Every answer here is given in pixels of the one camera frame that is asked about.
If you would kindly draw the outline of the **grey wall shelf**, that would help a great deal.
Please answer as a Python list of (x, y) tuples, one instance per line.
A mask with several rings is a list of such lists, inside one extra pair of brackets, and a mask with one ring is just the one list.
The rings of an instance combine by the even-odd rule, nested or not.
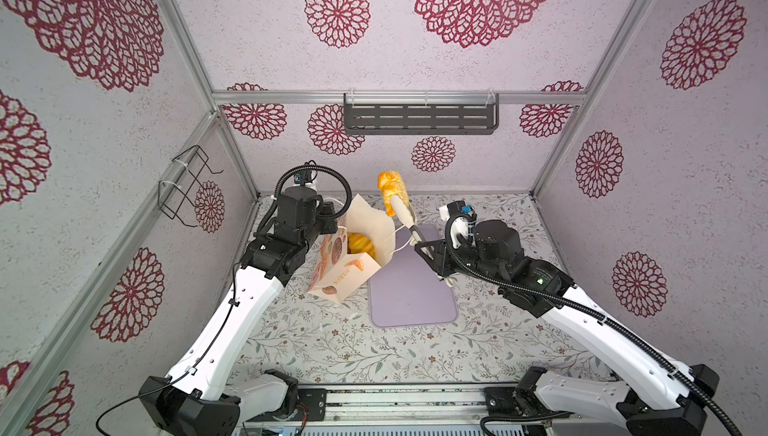
[(343, 97), (343, 125), (354, 136), (487, 136), (499, 127), (495, 96), (481, 104), (358, 103)]

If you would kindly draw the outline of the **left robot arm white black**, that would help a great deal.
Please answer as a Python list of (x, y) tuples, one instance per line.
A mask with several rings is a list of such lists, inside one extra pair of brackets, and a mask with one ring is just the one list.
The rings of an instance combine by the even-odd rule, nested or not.
[(332, 235), (353, 196), (337, 171), (304, 164), (283, 174), (232, 283), (195, 342), (164, 377), (150, 376), (138, 400), (171, 435), (230, 435), (262, 415), (286, 419), (300, 402), (298, 382), (268, 370), (239, 388), (227, 381), (268, 307), (306, 262), (318, 237)]

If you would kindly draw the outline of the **printed paper bag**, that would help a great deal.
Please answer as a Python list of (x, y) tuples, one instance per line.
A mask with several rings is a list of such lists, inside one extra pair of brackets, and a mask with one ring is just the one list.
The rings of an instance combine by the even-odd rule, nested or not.
[(308, 293), (343, 302), (392, 260), (396, 235), (395, 223), (386, 212), (355, 196), (337, 231), (322, 240)]

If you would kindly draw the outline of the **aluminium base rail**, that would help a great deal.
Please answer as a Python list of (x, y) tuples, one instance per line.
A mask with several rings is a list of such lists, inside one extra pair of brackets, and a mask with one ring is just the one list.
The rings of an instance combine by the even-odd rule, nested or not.
[[(409, 423), (462, 424), (480, 420), (488, 414), (483, 389), (512, 384), (447, 385), (287, 385), (275, 377), (224, 389), (220, 399), (239, 409), (234, 429), (248, 419), (268, 412), (291, 413), (298, 402), (300, 388), (325, 388), (328, 391), (325, 420), (314, 423), (350, 425), (405, 425)], [(617, 405), (630, 394), (624, 382), (594, 382), (545, 374), (537, 383), (536, 396), (550, 410), (544, 416), (522, 419), (535, 423), (557, 418), (585, 417), (598, 422), (626, 425)]]

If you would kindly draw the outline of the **lavender tray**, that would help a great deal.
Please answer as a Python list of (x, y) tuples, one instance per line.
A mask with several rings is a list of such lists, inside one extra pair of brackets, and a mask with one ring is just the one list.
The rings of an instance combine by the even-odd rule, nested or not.
[(454, 322), (458, 308), (453, 289), (408, 245), (407, 230), (397, 231), (393, 238), (392, 259), (368, 280), (372, 324), (400, 328)]

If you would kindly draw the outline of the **flaky yellow pastry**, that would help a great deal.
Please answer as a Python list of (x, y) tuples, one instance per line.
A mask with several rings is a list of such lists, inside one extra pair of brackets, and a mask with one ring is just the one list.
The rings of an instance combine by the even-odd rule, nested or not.
[(396, 216), (393, 201), (399, 200), (399, 205), (411, 211), (410, 201), (402, 176), (397, 171), (385, 171), (378, 176), (378, 189), (381, 192), (385, 211), (389, 217)]

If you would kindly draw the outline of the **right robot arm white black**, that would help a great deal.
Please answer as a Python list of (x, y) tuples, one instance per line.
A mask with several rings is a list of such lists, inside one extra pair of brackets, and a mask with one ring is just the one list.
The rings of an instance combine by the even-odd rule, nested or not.
[(416, 224), (407, 226), (416, 254), (439, 279), (452, 283), (464, 275), (496, 287), (504, 300), (567, 333), (617, 376), (600, 382), (533, 366), (483, 425), (579, 415), (632, 435), (700, 435), (709, 415), (730, 423), (714, 401), (719, 377), (711, 368), (674, 360), (616, 321), (557, 266), (527, 256), (506, 223), (479, 220), (462, 200), (439, 213), (440, 239), (428, 241)]

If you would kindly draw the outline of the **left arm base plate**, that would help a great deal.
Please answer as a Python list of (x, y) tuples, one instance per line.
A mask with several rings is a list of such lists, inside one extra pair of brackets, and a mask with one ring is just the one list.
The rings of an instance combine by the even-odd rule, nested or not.
[(296, 422), (307, 419), (308, 423), (325, 420), (328, 391), (325, 388), (300, 388), (298, 402), (291, 413), (280, 414), (278, 411), (268, 412), (248, 419), (249, 423), (256, 422)]

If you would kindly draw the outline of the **floral table mat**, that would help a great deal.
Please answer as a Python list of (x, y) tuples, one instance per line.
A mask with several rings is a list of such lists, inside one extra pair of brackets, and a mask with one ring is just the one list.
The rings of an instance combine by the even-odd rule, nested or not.
[(572, 377), (595, 367), (563, 331), (462, 278), (454, 289), (458, 316), (436, 326), (381, 329), (361, 288), (335, 305), (308, 294), (311, 267), (292, 278), (247, 340), (229, 378), (245, 382), (271, 368), (304, 383), (511, 381), (530, 366)]

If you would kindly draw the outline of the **small yellow croissant piece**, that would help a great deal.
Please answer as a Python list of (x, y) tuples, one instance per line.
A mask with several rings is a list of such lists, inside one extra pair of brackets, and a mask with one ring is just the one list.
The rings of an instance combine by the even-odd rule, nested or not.
[(349, 233), (347, 249), (349, 254), (367, 254), (373, 259), (376, 258), (376, 248), (373, 241), (363, 234)]

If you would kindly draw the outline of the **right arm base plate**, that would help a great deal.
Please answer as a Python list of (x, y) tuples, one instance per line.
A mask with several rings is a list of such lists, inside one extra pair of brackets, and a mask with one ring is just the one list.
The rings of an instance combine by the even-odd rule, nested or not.
[(532, 366), (514, 385), (485, 387), (483, 395), (488, 414), (532, 419), (550, 413), (535, 394), (539, 379), (546, 373), (544, 367)]

